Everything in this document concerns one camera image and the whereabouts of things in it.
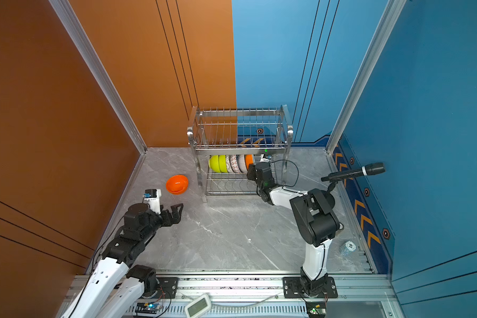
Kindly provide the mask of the white bowl orange outside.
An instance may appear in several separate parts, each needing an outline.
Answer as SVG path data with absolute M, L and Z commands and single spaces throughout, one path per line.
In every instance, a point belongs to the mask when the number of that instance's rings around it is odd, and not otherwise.
M 252 154 L 245 155 L 245 165 L 246 169 L 249 169 L 249 166 L 254 163 L 254 156 Z

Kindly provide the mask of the orange plastic bowl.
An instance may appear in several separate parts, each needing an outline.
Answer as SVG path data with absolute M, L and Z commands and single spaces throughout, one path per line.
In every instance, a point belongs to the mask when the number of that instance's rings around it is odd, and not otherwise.
M 184 175 L 175 175 L 166 182 L 166 189 L 173 195 L 184 193 L 189 187 L 189 180 Z

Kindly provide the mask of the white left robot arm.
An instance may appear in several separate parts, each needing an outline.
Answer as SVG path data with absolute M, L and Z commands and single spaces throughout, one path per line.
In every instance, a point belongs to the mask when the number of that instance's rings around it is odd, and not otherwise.
M 177 204 L 156 213 L 145 203 L 131 205 L 124 215 L 125 224 L 62 317 L 123 317 L 144 295 L 173 300 L 178 279 L 159 279 L 155 269 L 135 261 L 157 230 L 181 221 L 183 209 L 183 204 Z

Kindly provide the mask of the pink striped ceramic bowl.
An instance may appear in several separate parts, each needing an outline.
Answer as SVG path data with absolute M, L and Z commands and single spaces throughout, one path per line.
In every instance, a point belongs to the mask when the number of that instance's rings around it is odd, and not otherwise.
M 237 156 L 237 164 L 239 166 L 241 173 L 247 173 L 245 155 L 241 154 Z

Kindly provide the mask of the white maroon patterned bowl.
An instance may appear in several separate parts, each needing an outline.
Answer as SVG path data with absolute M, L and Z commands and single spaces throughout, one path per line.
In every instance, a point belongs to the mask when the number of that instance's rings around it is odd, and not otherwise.
M 229 160 L 229 155 L 225 155 L 225 164 L 226 164 L 226 169 L 228 173 L 233 173 L 233 168 Z

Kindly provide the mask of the blue triangle patterned bowl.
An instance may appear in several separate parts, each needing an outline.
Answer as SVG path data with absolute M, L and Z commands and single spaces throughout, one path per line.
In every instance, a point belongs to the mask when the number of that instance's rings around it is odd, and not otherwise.
M 236 155 L 229 155 L 229 163 L 232 168 L 232 171 L 236 174 L 241 173 L 241 170 L 238 166 L 237 156 Z

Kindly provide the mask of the lime green bowl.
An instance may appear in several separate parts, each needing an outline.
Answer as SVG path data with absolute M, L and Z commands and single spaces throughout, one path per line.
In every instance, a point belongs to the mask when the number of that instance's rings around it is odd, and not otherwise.
M 219 155 L 211 155 L 209 157 L 209 167 L 214 173 L 220 173 Z
M 226 156 L 225 155 L 219 155 L 218 160 L 219 160 L 219 170 L 220 170 L 220 172 L 221 173 L 228 173 Z

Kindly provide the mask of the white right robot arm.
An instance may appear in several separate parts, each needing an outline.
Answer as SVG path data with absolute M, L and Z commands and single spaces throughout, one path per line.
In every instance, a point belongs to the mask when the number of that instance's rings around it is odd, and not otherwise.
M 255 182 L 257 195 L 264 202 L 292 211 L 299 234 L 306 242 L 298 294 L 336 298 L 337 287 L 328 274 L 327 259 L 342 224 L 331 205 L 332 195 L 317 188 L 300 192 L 277 184 L 269 162 L 250 164 L 247 178 Z

